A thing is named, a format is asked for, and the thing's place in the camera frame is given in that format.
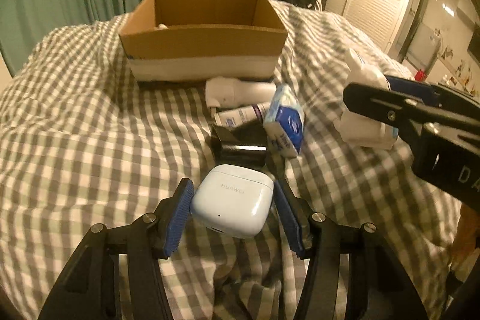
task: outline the blue label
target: blue label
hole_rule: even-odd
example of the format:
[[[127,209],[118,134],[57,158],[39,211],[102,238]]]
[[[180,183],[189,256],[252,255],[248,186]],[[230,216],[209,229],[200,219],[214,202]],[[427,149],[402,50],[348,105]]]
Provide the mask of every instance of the blue label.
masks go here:
[[[300,153],[300,146],[303,140],[303,125],[299,113],[289,106],[280,106],[275,121],[283,128],[297,153]]]

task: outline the red object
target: red object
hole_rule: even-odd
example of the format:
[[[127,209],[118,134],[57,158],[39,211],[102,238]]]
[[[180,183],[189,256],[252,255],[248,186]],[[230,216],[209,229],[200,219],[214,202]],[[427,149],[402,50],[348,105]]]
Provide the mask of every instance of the red object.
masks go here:
[[[427,74],[422,69],[419,69],[417,74],[415,75],[415,80],[417,82],[423,82],[427,78]]]

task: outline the white lettering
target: white lettering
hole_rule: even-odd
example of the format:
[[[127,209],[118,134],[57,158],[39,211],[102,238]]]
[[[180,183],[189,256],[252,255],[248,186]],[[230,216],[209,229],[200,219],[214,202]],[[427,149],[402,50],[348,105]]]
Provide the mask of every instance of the white lettering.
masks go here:
[[[467,183],[470,179],[471,170],[467,166],[463,166],[462,172],[460,172],[460,176],[458,177],[458,181],[460,183]]]
[[[477,191],[480,191],[480,178],[478,178],[477,182],[472,185],[472,189],[477,189]]]

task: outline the white bottle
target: white bottle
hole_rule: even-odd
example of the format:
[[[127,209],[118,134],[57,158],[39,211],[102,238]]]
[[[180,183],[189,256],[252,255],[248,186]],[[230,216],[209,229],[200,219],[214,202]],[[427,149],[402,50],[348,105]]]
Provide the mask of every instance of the white bottle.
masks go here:
[[[365,63],[357,52],[350,49],[345,54],[345,62],[350,68],[346,84],[361,83],[367,86],[390,89],[385,75],[372,64]],[[362,147],[382,148],[389,150],[398,137],[398,129],[375,121],[345,109],[341,120],[334,123],[342,140]]]
[[[238,127],[256,118],[263,122],[269,107],[270,102],[265,102],[216,113],[214,115],[215,123],[221,127]]]
[[[274,83],[242,82],[232,77],[214,77],[205,83],[208,107],[235,108],[270,102],[277,86]]]

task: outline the bed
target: bed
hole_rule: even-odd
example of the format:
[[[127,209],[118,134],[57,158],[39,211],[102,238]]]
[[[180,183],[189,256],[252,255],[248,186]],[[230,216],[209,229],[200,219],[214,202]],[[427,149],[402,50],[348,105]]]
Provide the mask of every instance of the bed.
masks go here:
[[[289,33],[274,80],[294,89],[306,115],[301,155],[286,163],[292,189],[337,223],[375,223],[438,318],[460,203],[414,176],[403,141],[353,147],[333,125],[348,48],[386,74],[411,74],[341,16],[272,5]],[[214,166],[203,88],[140,90],[118,37],[127,18],[55,29],[0,97],[0,285],[27,320],[92,224],[131,223],[181,178],[198,185]],[[274,211],[248,240],[190,219],[177,252],[160,261],[175,319],[291,319],[307,264]],[[341,264],[339,319],[346,256]],[[125,258],[121,275],[125,292]],[[125,295],[122,305],[131,319]]]

